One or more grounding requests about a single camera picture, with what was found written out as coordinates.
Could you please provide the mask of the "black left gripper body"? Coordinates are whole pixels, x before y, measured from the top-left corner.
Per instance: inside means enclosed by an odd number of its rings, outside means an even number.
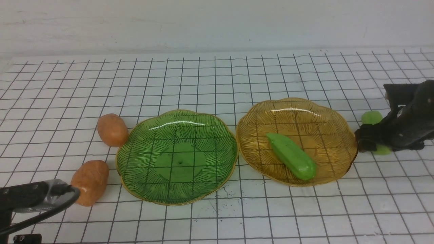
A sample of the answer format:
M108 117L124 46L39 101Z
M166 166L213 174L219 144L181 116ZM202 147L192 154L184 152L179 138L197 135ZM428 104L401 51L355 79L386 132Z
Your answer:
M0 210L16 213L56 214L74 204L80 193L77 187L60 179L2 187Z

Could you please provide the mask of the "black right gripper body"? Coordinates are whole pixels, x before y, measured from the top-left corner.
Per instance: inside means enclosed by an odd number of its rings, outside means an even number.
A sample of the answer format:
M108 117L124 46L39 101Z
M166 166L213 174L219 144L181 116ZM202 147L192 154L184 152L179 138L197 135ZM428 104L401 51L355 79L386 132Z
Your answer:
M433 139L434 81L385 84L390 104L384 141L393 151L418 151Z

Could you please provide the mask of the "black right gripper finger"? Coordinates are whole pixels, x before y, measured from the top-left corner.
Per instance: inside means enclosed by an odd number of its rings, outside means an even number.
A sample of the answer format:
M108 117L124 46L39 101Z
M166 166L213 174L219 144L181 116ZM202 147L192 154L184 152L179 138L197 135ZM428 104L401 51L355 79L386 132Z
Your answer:
M381 124L363 124L355 130L354 135L359 152L382 152L384 145L384 132L386 127Z

